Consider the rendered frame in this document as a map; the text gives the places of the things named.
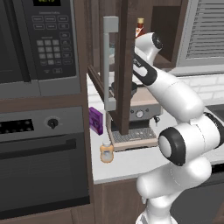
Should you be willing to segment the orange condiment bottle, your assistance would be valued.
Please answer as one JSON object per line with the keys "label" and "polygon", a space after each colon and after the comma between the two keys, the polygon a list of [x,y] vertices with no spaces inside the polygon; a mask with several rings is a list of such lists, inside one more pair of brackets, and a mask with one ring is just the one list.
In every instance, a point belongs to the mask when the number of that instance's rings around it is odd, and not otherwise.
{"label": "orange condiment bottle", "polygon": [[110,163],[114,159],[114,146],[111,143],[103,143],[100,147],[101,161]]}

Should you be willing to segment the brown cabinet door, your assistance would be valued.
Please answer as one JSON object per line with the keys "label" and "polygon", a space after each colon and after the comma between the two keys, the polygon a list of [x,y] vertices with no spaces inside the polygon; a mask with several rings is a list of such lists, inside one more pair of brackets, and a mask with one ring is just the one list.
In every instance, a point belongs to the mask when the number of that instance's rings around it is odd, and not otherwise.
{"label": "brown cabinet door", "polygon": [[114,122],[122,135],[129,133],[132,60],[137,25],[137,0],[117,0],[119,32],[115,38]]}

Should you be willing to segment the clear shaker in cabinet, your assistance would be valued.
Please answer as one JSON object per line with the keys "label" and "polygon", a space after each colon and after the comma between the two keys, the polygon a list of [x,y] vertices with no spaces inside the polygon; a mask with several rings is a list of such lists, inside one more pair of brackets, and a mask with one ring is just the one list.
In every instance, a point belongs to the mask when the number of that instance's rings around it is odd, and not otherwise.
{"label": "clear shaker in cabinet", "polygon": [[109,64],[115,64],[115,43],[109,42]]}

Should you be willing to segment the red bottle with tan cap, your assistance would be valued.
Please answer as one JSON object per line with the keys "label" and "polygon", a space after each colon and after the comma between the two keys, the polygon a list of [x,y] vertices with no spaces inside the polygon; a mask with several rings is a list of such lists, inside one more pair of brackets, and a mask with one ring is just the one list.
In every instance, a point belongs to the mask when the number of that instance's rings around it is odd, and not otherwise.
{"label": "red bottle with tan cap", "polygon": [[140,17],[137,20],[137,27],[136,27],[136,37],[140,37],[144,35],[144,18]]}

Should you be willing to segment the purple box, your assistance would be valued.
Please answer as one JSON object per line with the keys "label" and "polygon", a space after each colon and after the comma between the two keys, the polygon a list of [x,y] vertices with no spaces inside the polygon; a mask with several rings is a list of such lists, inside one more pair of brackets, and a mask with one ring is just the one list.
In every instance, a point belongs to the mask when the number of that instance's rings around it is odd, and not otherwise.
{"label": "purple box", "polygon": [[99,136],[103,133],[102,124],[103,114],[94,107],[89,108],[89,126],[90,129]]}

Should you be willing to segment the espresso coffee machine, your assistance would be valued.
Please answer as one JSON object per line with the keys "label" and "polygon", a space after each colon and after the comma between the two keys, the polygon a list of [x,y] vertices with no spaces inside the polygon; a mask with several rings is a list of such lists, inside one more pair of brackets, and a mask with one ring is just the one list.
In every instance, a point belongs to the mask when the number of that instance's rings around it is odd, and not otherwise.
{"label": "espresso coffee machine", "polygon": [[132,83],[129,110],[129,133],[121,135],[110,114],[107,114],[108,136],[114,151],[127,151],[156,147],[158,138],[150,120],[160,121],[163,108],[144,85]]}

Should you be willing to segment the black oven knob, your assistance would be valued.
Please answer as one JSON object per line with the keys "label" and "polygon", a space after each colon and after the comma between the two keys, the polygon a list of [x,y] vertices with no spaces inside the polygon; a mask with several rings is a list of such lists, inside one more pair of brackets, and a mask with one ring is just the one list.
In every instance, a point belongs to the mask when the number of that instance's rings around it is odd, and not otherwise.
{"label": "black oven knob", "polygon": [[51,128],[51,129],[55,129],[58,125],[59,125],[59,120],[57,118],[51,118],[47,121],[47,125]]}

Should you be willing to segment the black built-in oven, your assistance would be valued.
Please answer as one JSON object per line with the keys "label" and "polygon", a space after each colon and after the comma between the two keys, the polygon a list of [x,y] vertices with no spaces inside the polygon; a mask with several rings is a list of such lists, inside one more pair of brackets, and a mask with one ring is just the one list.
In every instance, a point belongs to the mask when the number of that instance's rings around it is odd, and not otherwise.
{"label": "black built-in oven", "polygon": [[[51,118],[59,120],[55,129]],[[76,148],[0,159],[0,220],[90,202],[82,108],[0,114],[0,144],[40,139],[74,139]]]}

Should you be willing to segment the black microwave oven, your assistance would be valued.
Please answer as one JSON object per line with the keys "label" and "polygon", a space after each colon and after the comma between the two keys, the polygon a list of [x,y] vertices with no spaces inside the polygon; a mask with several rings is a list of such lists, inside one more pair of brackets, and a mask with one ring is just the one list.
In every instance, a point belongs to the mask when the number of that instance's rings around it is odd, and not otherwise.
{"label": "black microwave oven", "polygon": [[80,91],[73,0],[0,0],[0,99]]}

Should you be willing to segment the grey window blinds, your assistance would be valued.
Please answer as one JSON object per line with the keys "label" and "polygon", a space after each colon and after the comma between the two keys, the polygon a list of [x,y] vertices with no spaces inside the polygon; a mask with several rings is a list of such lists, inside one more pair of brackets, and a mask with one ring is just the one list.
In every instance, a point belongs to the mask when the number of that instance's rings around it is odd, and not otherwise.
{"label": "grey window blinds", "polygon": [[189,0],[178,67],[224,64],[224,0]]}

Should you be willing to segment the dark dishwasher front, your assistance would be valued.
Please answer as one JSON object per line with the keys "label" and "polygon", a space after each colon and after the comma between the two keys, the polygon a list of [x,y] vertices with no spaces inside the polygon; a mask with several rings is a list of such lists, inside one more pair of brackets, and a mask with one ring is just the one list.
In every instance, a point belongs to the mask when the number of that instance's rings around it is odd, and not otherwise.
{"label": "dark dishwasher front", "polygon": [[213,164],[210,178],[183,191],[172,203],[171,216],[178,224],[212,224],[224,202],[224,163]]}

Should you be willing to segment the brown open wall cabinet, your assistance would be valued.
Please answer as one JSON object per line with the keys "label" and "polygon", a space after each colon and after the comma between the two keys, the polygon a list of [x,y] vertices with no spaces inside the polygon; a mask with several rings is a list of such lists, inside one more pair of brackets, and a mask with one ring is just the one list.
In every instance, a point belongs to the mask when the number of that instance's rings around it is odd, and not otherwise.
{"label": "brown open wall cabinet", "polygon": [[[87,71],[100,97],[104,96],[103,18],[106,16],[119,18],[116,1],[84,0],[87,26]],[[144,30],[155,32],[164,44],[163,50],[156,57],[156,65],[160,68],[176,66],[188,1],[137,0],[136,24],[139,18],[144,18]],[[109,34],[109,42],[115,43],[115,48],[118,32]],[[116,70],[116,50],[115,64],[109,69],[113,72]]]}

